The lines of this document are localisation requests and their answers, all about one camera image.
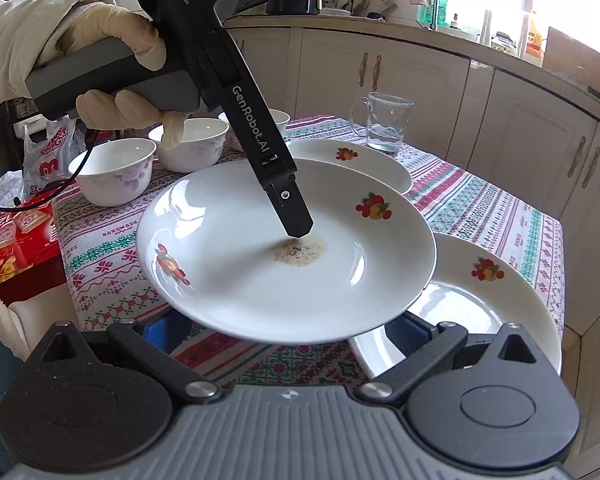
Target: mug handle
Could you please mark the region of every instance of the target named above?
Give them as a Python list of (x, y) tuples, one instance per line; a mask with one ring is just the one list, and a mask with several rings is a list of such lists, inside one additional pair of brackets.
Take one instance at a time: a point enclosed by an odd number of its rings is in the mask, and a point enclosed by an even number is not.
[(353, 101), (353, 104), (351, 105), (351, 110), (349, 111), (349, 126), (351, 127), (351, 131), (354, 132), (357, 136), (366, 137), (366, 128), (359, 130), (356, 128), (356, 125), (353, 122), (353, 110), (359, 101), (362, 101), (365, 104), (368, 111), (369, 101), (366, 97), (359, 97), (355, 101)]

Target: wooden board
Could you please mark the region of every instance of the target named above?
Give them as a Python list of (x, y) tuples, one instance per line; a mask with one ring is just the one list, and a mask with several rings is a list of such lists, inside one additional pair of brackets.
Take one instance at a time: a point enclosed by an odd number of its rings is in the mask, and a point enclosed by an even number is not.
[(542, 68), (566, 72), (600, 92), (600, 53), (553, 27), (549, 27)]

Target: kitchen counter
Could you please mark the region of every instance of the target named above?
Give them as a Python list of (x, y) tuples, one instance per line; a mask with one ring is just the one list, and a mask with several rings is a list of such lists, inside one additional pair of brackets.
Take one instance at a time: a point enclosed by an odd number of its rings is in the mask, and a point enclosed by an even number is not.
[(236, 16), (227, 20), (225, 28), (299, 27), (318, 28), (366, 34), (405, 41), (465, 57), (509, 72), (570, 102), (600, 122), (600, 100), (581, 88), (531, 63), (504, 54), (490, 47), (456, 38), (428, 28), (409, 27), (397, 23), (382, 23), (366, 18), (335, 16)]

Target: beige glove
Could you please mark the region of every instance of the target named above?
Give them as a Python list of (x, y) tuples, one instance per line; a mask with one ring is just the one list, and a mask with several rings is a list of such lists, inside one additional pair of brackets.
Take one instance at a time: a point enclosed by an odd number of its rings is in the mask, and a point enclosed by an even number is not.
[[(166, 60), (164, 41), (149, 20), (122, 7), (94, 4), (80, 13), (61, 36), (58, 47), (71, 53), (107, 36), (120, 38), (149, 70), (160, 70)], [(115, 98), (99, 90), (89, 90), (75, 101), (75, 108), (88, 128), (123, 130), (146, 128), (164, 123), (162, 145), (170, 150), (179, 145), (184, 131), (184, 112), (158, 110), (142, 96), (129, 90)]]

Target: glass cup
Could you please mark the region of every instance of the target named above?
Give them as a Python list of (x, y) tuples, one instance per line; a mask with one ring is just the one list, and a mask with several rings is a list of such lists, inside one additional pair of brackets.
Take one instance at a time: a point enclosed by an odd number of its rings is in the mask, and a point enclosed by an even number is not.
[[(353, 110), (358, 102), (366, 105), (366, 129), (356, 128)], [(359, 137), (366, 137), (366, 144), (381, 152), (395, 154), (400, 151), (404, 133), (409, 123), (413, 101), (407, 101), (380, 92), (371, 92), (367, 97), (359, 97), (353, 102), (349, 112), (351, 129)]]

